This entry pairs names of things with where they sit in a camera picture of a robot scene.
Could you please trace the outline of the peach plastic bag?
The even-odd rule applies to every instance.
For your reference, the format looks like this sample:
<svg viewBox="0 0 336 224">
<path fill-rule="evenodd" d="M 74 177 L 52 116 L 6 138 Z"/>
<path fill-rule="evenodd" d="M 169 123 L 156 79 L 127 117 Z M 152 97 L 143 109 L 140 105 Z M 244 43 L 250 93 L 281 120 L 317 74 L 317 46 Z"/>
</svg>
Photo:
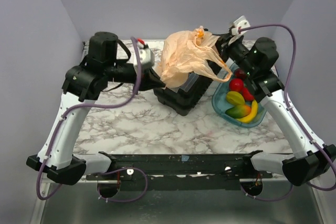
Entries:
<svg viewBox="0 0 336 224">
<path fill-rule="evenodd" d="M 215 48 L 218 39 L 218 35 L 205 31 L 203 26 L 193 31 L 183 30 L 169 35 L 164 41 L 161 61 L 155 72 L 167 88 L 180 87 L 191 72 L 218 82 L 229 81 L 232 71 Z M 227 71 L 228 77 L 218 78 L 208 61 Z"/>
</svg>

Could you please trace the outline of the red fake apple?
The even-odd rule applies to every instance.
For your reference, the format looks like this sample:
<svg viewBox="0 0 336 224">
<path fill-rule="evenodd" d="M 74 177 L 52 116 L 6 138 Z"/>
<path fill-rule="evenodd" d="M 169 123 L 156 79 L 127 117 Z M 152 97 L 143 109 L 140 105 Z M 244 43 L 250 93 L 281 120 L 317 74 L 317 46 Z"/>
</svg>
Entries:
<svg viewBox="0 0 336 224">
<path fill-rule="evenodd" d="M 233 78 L 229 83 L 229 90 L 240 93 L 244 87 L 244 82 L 242 79 Z"/>
</svg>

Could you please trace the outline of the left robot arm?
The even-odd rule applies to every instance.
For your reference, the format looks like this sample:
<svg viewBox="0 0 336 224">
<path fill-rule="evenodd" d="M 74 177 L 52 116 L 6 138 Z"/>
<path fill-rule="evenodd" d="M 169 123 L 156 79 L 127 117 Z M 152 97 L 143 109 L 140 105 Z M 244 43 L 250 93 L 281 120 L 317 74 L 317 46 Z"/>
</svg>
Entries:
<svg viewBox="0 0 336 224">
<path fill-rule="evenodd" d="M 100 174 L 104 179 L 116 175 L 108 154 L 74 156 L 74 146 L 91 108 L 117 109 L 127 105 L 139 91 L 162 88 L 155 73 L 154 54 L 141 39 L 132 38 L 135 55 L 116 34 L 97 32 L 87 44 L 80 64 L 69 69 L 62 85 L 61 102 L 49 136 L 41 150 L 27 158 L 26 164 L 61 185 L 74 185 L 82 176 Z M 130 98 L 116 105 L 99 105 L 100 93 L 109 82 L 133 84 Z"/>
</svg>

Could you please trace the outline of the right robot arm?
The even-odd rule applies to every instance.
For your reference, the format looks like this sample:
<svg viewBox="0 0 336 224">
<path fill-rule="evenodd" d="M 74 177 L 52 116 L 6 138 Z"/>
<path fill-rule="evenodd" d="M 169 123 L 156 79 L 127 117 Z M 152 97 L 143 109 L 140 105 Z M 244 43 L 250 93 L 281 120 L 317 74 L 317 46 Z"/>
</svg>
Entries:
<svg viewBox="0 0 336 224">
<path fill-rule="evenodd" d="M 292 149 L 291 155 L 252 152 L 241 165 L 242 173 L 249 178 L 260 171 L 281 174 L 300 186 L 334 168 L 335 145 L 326 145 L 312 133 L 288 98 L 285 86 L 271 70 L 279 57 L 275 42 L 261 37 L 252 49 L 247 49 L 242 38 L 223 34 L 216 47 L 225 61 L 233 60 L 247 74 L 249 92 L 276 121 Z"/>
</svg>

